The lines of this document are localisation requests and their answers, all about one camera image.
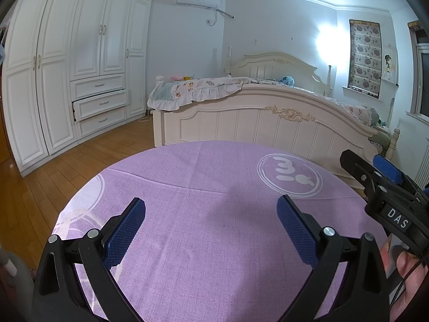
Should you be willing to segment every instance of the window sill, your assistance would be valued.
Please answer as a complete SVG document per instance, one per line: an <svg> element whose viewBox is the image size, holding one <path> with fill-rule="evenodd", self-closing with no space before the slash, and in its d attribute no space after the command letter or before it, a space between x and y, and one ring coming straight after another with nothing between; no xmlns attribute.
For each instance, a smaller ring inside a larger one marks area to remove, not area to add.
<svg viewBox="0 0 429 322"><path fill-rule="evenodd" d="M424 116L424 115L417 115L417 114L413 114L412 112L405 112L408 116L411 116L412 118L415 118L416 120L426 123L426 125L429 126L429 118Z"/></svg>
<svg viewBox="0 0 429 322"><path fill-rule="evenodd" d="M370 97L370 98L372 98L372 99L374 99L374 100L378 100L379 102L383 102L381 99L379 99L379 98L376 98L376 97L373 97L373 96L371 96L371 95L369 95L369 94L366 94L366 93L363 93L363 92L359 92L358 90L354 90L354 89L352 89L352 88L348 88L348 87L344 87L343 86L343 90L351 90L352 92L354 92L354 93L359 93L359 94L362 94L363 96L365 96L365 97Z"/></svg>

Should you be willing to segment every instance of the light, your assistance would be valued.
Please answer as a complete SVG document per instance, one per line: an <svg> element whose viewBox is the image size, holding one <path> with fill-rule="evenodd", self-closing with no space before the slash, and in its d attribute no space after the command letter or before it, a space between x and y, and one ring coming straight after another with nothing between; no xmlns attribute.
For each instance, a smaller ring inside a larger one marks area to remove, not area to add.
<svg viewBox="0 0 429 322"><path fill-rule="evenodd" d="M348 70L350 65L350 34L341 27L324 24L319 27L316 39L320 58L337 70Z"/></svg>

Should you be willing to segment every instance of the headboard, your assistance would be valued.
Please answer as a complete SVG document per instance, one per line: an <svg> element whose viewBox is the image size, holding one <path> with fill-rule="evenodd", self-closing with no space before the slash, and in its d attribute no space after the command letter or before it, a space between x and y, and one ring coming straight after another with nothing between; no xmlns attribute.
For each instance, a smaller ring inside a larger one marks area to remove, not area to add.
<svg viewBox="0 0 429 322"><path fill-rule="evenodd" d="M295 80L295 87L322 95L327 92L329 95L327 85L315 74L316 69L286 53L273 52L245 55L244 60L231 67L231 76L277 80L284 76L292 76Z"/></svg>

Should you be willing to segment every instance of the ruffled bedding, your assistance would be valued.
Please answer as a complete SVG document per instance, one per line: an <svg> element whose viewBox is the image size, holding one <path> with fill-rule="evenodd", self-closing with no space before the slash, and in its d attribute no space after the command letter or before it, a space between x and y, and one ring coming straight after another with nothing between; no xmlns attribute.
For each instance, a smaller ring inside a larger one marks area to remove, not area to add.
<svg viewBox="0 0 429 322"><path fill-rule="evenodd" d="M287 86L276 80L260 80L247 77L221 77L221 78L201 78L187 81L165 83L160 82L149 96L147 104L155 110L175 111L181 106L192 102L203 102L205 100L215 100L225 98L241 90L243 85L249 83L259 83L261 85ZM299 87L295 89L303 90L317 95L325 100L340 106L353 117L357 118L364 125L371 127L378 122L379 116L374 108L351 105L340 102L333 98L324 97L320 94L305 90Z"/></svg>

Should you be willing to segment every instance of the drawer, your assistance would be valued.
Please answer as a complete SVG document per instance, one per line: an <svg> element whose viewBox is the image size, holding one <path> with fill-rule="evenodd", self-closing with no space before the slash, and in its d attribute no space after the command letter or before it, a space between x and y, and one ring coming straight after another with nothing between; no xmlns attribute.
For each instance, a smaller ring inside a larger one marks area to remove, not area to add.
<svg viewBox="0 0 429 322"><path fill-rule="evenodd" d="M126 111L126 108L119 108L106 112L105 114L89 118L85 121L76 122L76 128L78 131L79 138L83 138L98 130L125 120L127 118Z"/></svg>
<svg viewBox="0 0 429 322"><path fill-rule="evenodd" d="M70 82L72 102L123 88L125 88L125 74L85 78Z"/></svg>
<svg viewBox="0 0 429 322"><path fill-rule="evenodd" d="M102 112L120 108L128 104L127 90L117 90L99 94L73 103L76 121L82 121Z"/></svg>

